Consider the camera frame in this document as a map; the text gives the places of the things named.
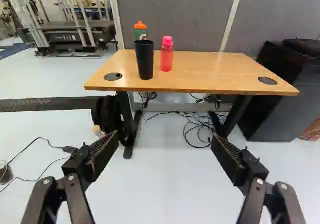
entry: gray partition wall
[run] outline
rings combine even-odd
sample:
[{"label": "gray partition wall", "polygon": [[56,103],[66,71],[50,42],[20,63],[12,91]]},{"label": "gray partition wall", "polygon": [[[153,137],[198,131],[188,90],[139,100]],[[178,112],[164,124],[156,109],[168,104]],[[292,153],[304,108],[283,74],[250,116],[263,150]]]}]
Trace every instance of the gray partition wall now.
[{"label": "gray partition wall", "polygon": [[[134,23],[148,26],[159,49],[172,35],[176,50],[218,51],[233,0],[118,0],[124,44],[133,47]],[[225,48],[256,57],[266,40],[316,39],[320,0],[240,0]]]},{"label": "gray partition wall", "polygon": [[266,40],[319,34],[320,0],[240,0],[225,51],[256,57]]},{"label": "gray partition wall", "polygon": [[218,51],[233,0],[117,0],[126,48],[133,47],[134,23],[142,20],[147,38],[161,46],[173,37],[175,50]]}]

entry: blue mat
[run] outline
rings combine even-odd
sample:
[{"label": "blue mat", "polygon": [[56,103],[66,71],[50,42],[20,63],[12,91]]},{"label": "blue mat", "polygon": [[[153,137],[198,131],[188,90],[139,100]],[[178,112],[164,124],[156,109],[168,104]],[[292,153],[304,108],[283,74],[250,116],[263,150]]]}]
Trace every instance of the blue mat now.
[{"label": "blue mat", "polygon": [[16,43],[11,46],[8,46],[5,50],[0,51],[0,60],[14,55],[22,50],[26,50],[32,46],[31,43]]}]

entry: white floor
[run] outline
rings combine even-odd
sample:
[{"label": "white floor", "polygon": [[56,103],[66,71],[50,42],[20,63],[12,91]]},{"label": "white floor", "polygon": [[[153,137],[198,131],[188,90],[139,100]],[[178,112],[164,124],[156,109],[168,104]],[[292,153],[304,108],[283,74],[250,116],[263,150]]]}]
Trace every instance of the white floor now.
[{"label": "white floor", "polygon": [[[82,85],[103,59],[39,58],[25,50],[0,61],[0,98],[87,96]],[[144,118],[154,113],[146,113]],[[97,182],[87,190],[96,223],[235,223],[243,201],[210,149],[189,147],[182,135],[184,117],[166,114],[141,121],[131,160],[120,146]],[[11,159],[38,136],[52,145],[81,146],[96,140],[89,110],[0,113],[0,159]],[[197,141],[196,134],[190,135]],[[269,169],[268,181],[281,180],[297,192],[307,223],[320,222],[320,142],[247,142],[235,128],[229,140],[248,146]],[[37,178],[55,159],[67,156],[39,140],[11,165],[14,175]],[[63,160],[44,176],[63,176]],[[2,223],[21,221],[33,183],[16,180],[0,193]],[[58,223],[70,223],[62,205]],[[263,212],[261,223],[270,223]]]}]

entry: green bottle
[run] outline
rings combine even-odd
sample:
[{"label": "green bottle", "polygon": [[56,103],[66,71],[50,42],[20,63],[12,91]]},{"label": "green bottle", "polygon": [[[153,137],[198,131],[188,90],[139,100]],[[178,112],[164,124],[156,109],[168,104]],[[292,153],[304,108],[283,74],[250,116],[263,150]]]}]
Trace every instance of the green bottle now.
[{"label": "green bottle", "polygon": [[134,24],[134,40],[146,40],[147,39],[147,26],[142,23],[141,20],[138,21],[138,23]]}]

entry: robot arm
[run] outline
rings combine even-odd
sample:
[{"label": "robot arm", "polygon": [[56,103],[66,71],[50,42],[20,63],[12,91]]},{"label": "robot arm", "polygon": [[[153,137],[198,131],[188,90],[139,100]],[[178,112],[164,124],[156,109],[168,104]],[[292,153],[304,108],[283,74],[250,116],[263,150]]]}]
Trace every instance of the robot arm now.
[{"label": "robot arm", "polygon": [[[118,147],[116,131],[84,145],[62,165],[64,177],[39,180],[31,193],[22,224],[54,224],[61,203],[67,201],[73,224],[93,224],[85,190],[99,177]],[[234,186],[245,196],[236,224],[259,224],[263,206],[272,224],[306,224],[292,186],[266,182],[269,171],[248,150],[214,136],[211,150]]]},{"label": "robot arm", "polygon": [[63,201],[67,202],[73,224],[92,224],[85,191],[100,176],[119,146],[117,132],[93,144],[83,145],[63,165],[64,177],[49,176],[39,180],[31,193],[22,224],[54,224]]},{"label": "robot arm", "polygon": [[234,186],[245,196],[237,224],[259,224],[266,206],[272,224],[306,224],[294,188],[283,182],[266,182],[269,171],[247,148],[240,150],[217,135],[211,150]]}]

